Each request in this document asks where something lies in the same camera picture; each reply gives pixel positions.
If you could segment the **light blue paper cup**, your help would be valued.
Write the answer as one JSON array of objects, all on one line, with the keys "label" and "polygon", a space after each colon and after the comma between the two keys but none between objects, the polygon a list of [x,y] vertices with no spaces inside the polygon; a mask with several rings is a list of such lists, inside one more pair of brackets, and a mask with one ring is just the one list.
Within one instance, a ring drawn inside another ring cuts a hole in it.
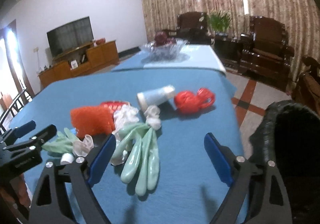
[{"label": "light blue paper cup", "polygon": [[161,88],[147,90],[137,93],[137,101],[143,112],[145,112],[151,105],[160,105],[173,99],[176,95],[175,87],[167,85]]}]

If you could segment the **potted green plant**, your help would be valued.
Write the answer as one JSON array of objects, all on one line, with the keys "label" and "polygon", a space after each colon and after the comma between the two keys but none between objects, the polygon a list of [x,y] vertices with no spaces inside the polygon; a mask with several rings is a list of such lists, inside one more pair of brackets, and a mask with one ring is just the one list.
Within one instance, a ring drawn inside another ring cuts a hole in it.
[{"label": "potted green plant", "polygon": [[212,10],[207,14],[208,25],[215,33],[227,33],[231,25],[232,17],[229,11],[225,10]]}]

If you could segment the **green rubber glove left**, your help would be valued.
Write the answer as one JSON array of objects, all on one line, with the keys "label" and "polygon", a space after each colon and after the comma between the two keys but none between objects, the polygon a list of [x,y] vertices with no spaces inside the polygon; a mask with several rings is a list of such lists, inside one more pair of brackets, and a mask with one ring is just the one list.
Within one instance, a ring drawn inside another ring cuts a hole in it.
[{"label": "green rubber glove left", "polygon": [[63,132],[57,131],[57,138],[52,142],[46,142],[42,149],[53,154],[73,153],[73,143],[79,141],[78,137],[68,128]]}]

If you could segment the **black trash bin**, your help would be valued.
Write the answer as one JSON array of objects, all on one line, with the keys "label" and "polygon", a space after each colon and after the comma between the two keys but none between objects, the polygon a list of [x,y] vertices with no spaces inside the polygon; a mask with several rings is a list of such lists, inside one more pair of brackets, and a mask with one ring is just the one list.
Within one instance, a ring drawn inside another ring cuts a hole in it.
[{"label": "black trash bin", "polygon": [[251,160],[276,163],[293,223],[319,223],[319,116],[291,100],[274,102],[249,141]]}]

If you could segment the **red plastic bag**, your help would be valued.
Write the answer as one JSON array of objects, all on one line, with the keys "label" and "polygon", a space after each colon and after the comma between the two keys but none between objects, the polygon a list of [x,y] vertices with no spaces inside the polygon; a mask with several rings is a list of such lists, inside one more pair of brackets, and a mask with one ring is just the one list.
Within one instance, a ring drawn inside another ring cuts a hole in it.
[{"label": "red plastic bag", "polygon": [[181,114],[195,114],[212,106],[215,98],[215,94],[207,88],[200,88],[196,94],[185,90],[175,95],[174,104]]}]

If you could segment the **small white bottle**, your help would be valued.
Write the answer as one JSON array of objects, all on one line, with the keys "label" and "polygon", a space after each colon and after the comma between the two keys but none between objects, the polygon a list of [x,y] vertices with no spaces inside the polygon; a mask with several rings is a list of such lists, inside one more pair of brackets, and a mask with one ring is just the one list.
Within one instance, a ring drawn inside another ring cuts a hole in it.
[{"label": "small white bottle", "polygon": [[64,153],[60,160],[60,165],[68,165],[74,161],[75,157],[71,153]]}]

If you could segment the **dark wooden side table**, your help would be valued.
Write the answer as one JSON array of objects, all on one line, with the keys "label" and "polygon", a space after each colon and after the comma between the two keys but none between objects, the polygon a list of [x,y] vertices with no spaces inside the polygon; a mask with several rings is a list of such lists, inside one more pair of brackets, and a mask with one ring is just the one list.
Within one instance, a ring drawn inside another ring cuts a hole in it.
[{"label": "dark wooden side table", "polygon": [[214,37],[213,50],[225,67],[239,68],[239,62],[243,50],[243,43],[238,39],[216,35]]}]

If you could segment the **green rubber glove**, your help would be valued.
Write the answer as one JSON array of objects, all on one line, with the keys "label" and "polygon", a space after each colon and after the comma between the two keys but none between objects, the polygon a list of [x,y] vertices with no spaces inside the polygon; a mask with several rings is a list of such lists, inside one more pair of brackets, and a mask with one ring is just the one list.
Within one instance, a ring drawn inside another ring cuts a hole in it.
[{"label": "green rubber glove", "polygon": [[46,142],[42,149],[53,154],[73,153],[73,143],[79,141],[78,137],[68,128],[63,132],[57,131],[57,138],[52,142]]},{"label": "green rubber glove", "polygon": [[120,160],[123,152],[129,152],[120,175],[122,183],[130,183],[135,176],[138,176],[135,194],[144,196],[147,191],[154,190],[157,186],[160,159],[157,144],[156,130],[147,123],[133,123],[124,126],[118,132],[121,141],[111,160]]}]

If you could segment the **small white crumpled wad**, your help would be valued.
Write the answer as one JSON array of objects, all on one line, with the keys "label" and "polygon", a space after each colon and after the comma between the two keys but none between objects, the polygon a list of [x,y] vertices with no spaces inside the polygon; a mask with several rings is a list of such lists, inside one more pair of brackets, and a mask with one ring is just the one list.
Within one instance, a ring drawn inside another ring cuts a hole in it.
[{"label": "small white crumpled wad", "polygon": [[162,126],[159,116],[160,112],[161,110],[156,105],[148,106],[147,110],[144,112],[146,124],[154,130],[159,130]]}]

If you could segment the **clear plastic cup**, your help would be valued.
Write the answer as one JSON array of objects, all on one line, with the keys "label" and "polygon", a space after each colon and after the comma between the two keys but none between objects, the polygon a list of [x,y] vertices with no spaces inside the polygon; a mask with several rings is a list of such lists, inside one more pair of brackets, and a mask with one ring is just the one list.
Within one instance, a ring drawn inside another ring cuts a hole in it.
[{"label": "clear plastic cup", "polygon": [[83,140],[73,142],[73,154],[77,157],[86,157],[93,148],[93,138],[88,134],[85,135]]}]

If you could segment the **dark red fruit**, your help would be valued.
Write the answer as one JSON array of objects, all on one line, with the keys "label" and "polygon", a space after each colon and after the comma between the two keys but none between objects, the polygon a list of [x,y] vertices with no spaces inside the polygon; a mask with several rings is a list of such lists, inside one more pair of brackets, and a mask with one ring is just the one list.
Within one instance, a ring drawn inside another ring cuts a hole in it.
[{"label": "dark red fruit", "polygon": [[168,37],[168,34],[164,31],[157,32],[155,34],[154,40],[155,43],[153,45],[156,47],[176,44],[176,40],[174,38]]}]

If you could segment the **wooden chair far right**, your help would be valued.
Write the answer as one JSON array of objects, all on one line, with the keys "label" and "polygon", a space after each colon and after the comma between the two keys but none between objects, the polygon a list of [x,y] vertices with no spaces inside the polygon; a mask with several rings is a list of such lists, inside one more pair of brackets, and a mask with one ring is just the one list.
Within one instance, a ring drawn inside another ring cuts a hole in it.
[{"label": "wooden chair far right", "polygon": [[307,70],[300,74],[292,93],[292,99],[319,115],[319,62],[310,56],[303,56],[302,62]]}]

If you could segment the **flat screen television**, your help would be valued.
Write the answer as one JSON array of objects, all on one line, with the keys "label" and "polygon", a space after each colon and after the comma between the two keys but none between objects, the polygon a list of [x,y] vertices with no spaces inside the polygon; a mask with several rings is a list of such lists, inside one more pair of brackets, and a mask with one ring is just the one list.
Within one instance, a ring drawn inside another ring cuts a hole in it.
[{"label": "flat screen television", "polygon": [[80,47],[94,40],[91,20],[84,17],[47,32],[52,57]]}]

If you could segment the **white tissue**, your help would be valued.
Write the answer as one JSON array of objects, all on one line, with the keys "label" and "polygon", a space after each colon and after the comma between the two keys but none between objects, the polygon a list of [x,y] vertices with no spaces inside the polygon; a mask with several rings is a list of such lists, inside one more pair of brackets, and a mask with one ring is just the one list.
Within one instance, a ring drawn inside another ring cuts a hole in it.
[{"label": "white tissue", "polygon": [[127,150],[124,150],[121,156],[118,156],[116,158],[112,157],[110,162],[112,166],[118,166],[122,165],[126,162],[127,158],[129,156],[129,153]]},{"label": "white tissue", "polygon": [[108,108],[113,116],[115,130],[112,132],[116,134],[125,125],[131,123],[137,123],[139,118],[137,116],[139,110],[136,107],[131,106],[127,101],[106,101],[100,104],[103,107]]}]

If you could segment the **orange foam net back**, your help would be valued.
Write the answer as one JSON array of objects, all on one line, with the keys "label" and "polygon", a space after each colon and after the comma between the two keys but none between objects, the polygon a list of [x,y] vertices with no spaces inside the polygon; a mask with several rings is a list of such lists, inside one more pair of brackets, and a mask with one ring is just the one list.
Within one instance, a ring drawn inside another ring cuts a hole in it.
[{"label": "orange foam net back", "polygon": [[85,135],[111,134],[115,130],[113,114],[104,106],[85,106],[70,111],[71,124],[76,136],[83,140]]}]

